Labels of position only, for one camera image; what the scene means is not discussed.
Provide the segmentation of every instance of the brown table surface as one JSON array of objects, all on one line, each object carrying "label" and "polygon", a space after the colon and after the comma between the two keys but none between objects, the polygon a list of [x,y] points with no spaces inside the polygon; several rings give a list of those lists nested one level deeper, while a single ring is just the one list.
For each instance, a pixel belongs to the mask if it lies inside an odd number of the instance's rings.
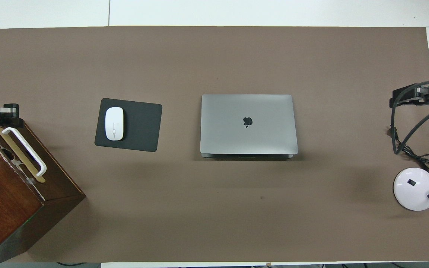
[{"label": "brown table surface", "polygon": [[[13,261],[429,260],[386,135],[392,90],[425,80],[424,28],[0,29],[0,105],[88,197]],[[202,158],[205,93],[291,94],[300,153]],[[94,145],[105,97],[163,105],[155,153]],[[400,107],[400,137],[427,113]],[[429,121],[409,144],[429,152]]]}]

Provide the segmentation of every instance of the apple logo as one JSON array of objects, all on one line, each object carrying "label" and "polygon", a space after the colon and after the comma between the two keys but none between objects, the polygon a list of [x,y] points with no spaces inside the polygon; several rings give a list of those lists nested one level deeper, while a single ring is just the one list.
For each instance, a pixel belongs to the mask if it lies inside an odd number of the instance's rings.
[{"label": "apple logo", "polygon": [[244,117],[243,121],[245,122],[244,125],[246,127],[249,127],[250,125],[252,125],[252,119],[250,117]]}]

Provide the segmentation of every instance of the white handle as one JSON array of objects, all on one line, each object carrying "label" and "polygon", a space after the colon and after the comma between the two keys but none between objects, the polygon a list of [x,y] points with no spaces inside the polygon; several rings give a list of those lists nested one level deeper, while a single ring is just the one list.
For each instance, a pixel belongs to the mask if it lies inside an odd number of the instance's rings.
[{"label": "white handle", "polygon": [[1,133],[8,134],[10,131],[14,133],[14,135],[19,139],[19,141],[26,147],[27,151],[31,154],[31,156],[36,160],[36,162],[41,166],[41,170],[36,174],[36,176],[42,176],[44,173],[46,173],[47,167],[44,161],[36,154],[34,149],[32,149],[31,145],[26,141],[26,139],[21,135],[21,133],[13,128],[13,127],[7,127]]}]

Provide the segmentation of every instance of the dark brown wooden cabinet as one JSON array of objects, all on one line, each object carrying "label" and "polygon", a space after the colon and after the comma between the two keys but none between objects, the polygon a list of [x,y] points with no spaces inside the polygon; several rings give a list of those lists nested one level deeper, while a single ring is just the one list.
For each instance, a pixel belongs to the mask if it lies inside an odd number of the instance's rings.
[{"label": "dark brown wooden cabinet", "polygon": [[0,263],[27,251],[85,198],[85,194],[24,124],[17,129],[45,163],[13,134],[0,129]]}]

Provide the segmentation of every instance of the laptop lid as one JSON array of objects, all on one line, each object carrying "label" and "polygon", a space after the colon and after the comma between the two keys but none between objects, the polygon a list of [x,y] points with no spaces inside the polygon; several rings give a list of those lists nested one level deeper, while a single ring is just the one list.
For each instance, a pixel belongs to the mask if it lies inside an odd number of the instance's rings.
[{"label": "laptop lid", "polygon": [[291,95],[203,95],[201,155],[292,157],[298,153]]}]

